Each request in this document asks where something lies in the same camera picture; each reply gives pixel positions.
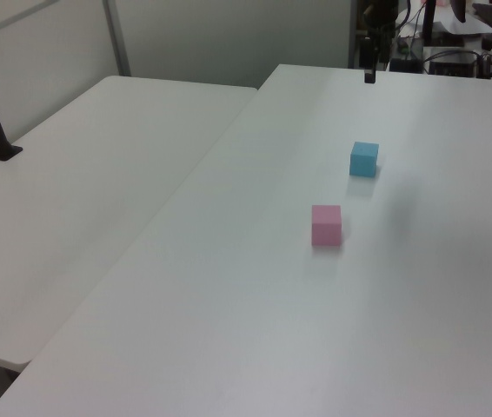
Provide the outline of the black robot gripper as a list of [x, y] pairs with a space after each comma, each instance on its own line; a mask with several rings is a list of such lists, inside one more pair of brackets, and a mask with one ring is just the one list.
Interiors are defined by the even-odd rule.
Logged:
[[397, 1], [366, 0], [360, 5], [360, 18], [367, 31], [367, 36], [361, 40], [361, 68], [364, 69], [364, 82], [375, 83], [376, 53], [379, 62], [390, 60], [390, 39], [396, 32]]

